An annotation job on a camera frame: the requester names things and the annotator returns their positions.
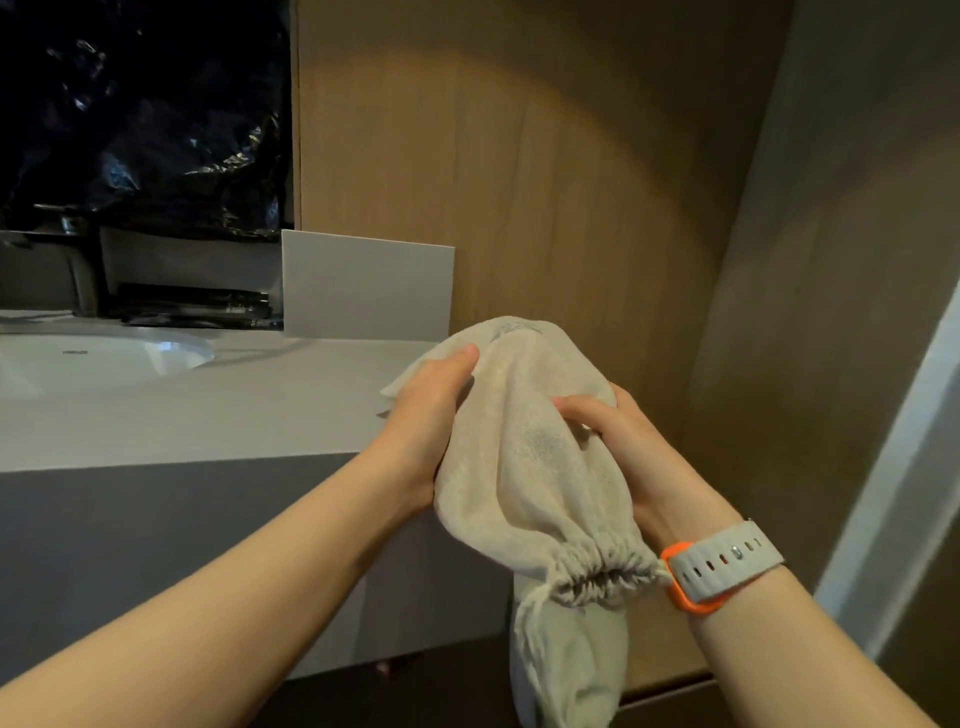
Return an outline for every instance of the hand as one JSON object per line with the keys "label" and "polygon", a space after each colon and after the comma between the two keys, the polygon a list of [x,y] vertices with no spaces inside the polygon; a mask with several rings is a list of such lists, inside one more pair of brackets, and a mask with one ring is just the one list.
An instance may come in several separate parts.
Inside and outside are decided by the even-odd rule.
{"label": "hand", "polygon": [[461,394],[480,358],[470,344],[446,359],[425,361],[403,385],[370,453],[388,458],[409,489],[414,510],[433,502],[433,480],[444,458]]}
{"label": "hand", "polygon": [[585,395],[555,397],[560,414],[600,434],[620,466],[634,519],[657,552],[699,541],[743,518],[657,432],[626,390],[611,382],[616,408]]}

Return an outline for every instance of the person's left hand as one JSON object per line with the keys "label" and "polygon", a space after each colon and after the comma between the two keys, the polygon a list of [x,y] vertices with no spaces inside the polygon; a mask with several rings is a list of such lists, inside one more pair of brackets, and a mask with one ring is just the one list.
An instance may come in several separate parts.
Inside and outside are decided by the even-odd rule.
{"label": "person's left hand", "polygon": [[433,502],[433,479],[444,458],[458,399],[480,350],[470,344],[446,359],[425,361],[403,385],[371,452],[391,458],[419,509]]}

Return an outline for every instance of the forearm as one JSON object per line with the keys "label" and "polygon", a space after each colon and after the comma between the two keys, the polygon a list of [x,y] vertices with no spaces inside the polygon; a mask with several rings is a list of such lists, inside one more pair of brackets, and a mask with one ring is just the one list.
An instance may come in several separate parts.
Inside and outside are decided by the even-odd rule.
{"label": "forearm", "polygon": [[744,728],[933,726],[786,567],[691,623]]}
{"label": "forearm", "polygon": [[0,724],[237,724],[409,514],[396,477],[389,458],[362,453],[216,561],[8,684]]}

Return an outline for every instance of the black plastic bag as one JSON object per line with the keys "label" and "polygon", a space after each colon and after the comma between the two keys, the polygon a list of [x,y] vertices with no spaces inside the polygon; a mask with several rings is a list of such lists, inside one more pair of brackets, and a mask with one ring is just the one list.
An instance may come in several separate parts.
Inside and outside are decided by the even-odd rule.
{"label": "black plastic bag", "polygon": [[186,238],[277,240],[285,4],[0,0],[0,227],[34,205]]}

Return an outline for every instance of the floor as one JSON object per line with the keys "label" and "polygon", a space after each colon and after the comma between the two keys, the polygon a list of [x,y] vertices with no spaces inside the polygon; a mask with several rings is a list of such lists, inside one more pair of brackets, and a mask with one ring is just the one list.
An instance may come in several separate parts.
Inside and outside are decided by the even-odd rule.
{"label": "floor", "polygon": [[[374,666],[292,680],[267,701],[253,728],[519,728],[505,636],[456,644]],[[712,684],[624,709],[613,728],[733,728]]]}

